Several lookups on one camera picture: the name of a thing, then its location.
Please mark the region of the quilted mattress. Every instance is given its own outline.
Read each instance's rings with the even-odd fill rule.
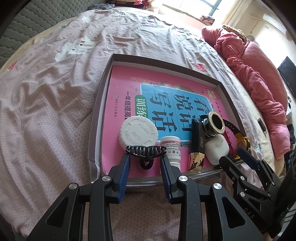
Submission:
[[[32,0],[13,19],[0,39],[0,67],[36,34],[101,2],[104,0]]]

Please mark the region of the white bottle cap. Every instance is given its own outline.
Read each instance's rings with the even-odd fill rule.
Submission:
[[[181,142],[180,138],[176,137],[176,136],[163,137],[163,138],[160,139],[160,142],[163,142],[163,141],[178,141],[178,142]]]
[[[154,146],[157,140],[157,128],[146,117],[132,116],[121,125],[119,143],[124,150],[126,146]]]

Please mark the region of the black monitor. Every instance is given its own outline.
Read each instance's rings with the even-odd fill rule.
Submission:
[[[278,70],[287,83],[288,87],[291,89],[294,97],[296,98],[296,66],[295,64],[286,57],[282,64],[278,67]]]

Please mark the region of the black watch strap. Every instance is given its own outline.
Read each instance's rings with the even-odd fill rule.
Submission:
[[[234,124],[232,124],[231,122],[229,122],[225,119],[223,119],[223,121],[224,121],[225,126],[227,128],[229,128],[233,132],[233,134],[240,133],[240,130]]]

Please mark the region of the white bottle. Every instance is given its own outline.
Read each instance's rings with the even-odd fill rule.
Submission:
[[[181,170],[181,140],[179,137],[167,136],[160,140],[160,145],[166,147],[166,154],[172,166]]]

